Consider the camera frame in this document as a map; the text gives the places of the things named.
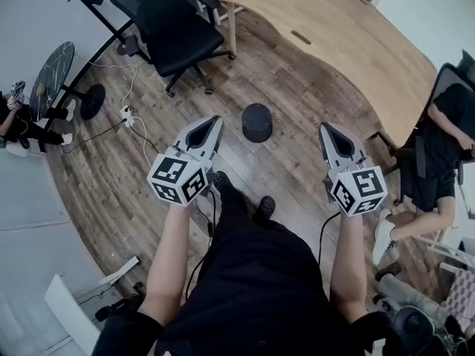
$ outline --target chair seat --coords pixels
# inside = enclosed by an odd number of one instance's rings
[[[201,16],[192,16],[148,41],[150,58],[160,76],[169,76],[198,63],[215,51],[224,38]]]

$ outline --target black and white marker cube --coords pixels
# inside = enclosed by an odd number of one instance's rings
[[[375,166],[338,174],[330,193],[351,217],[377,209],[387,189],[381,168]]]
[[[158,198],[183,206],[193,202],[208,185],[201,162],[168,154],[158,154],[147,180]]]

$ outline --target black marble table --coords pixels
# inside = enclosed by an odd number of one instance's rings
[[[102,85],[94,85],[88,92],[80,93],[65,85],[74,58],[73,42],[65,42],[49,56],[36,78],[30,97],[31,120],[38,122],[54,103],[60,90],[65,90],[82,100],[81,117],[92,119],[97,115],[105,99]]]

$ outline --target checkered fabric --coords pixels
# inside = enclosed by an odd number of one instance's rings
[[[464,331],[475,316],[475,274],[459,269],[451,292],[445,301],[447,310],[459,321]]]

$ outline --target black shorts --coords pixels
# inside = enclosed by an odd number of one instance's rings
[[[455,175],[450,173],[445,177],[421,178],[413,176],[413,204],[424,212],[431,212],[437,206],[440,198],[455,197]]]

